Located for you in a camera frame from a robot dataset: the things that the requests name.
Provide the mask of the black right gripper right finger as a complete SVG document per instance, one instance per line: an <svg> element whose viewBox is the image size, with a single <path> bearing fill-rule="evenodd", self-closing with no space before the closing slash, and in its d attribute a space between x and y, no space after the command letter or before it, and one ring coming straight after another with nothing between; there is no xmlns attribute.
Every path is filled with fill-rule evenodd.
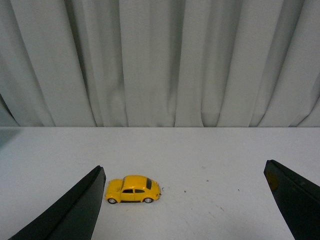
<svg viewBox="0 0 320 240"><path fill-rule="evenodd" d="M318 240L320 187L273 159L263 173L294 239Z"/></svg>

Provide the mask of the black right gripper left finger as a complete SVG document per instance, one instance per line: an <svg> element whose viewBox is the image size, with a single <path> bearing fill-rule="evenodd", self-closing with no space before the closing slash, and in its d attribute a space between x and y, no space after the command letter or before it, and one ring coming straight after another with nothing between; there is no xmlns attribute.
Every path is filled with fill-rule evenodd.
<svg viewBox="0 0 320 240"><path fill-rule="evenodd" d="M90 240L101 209L106 175L96 166L12 240Z"/></svg>

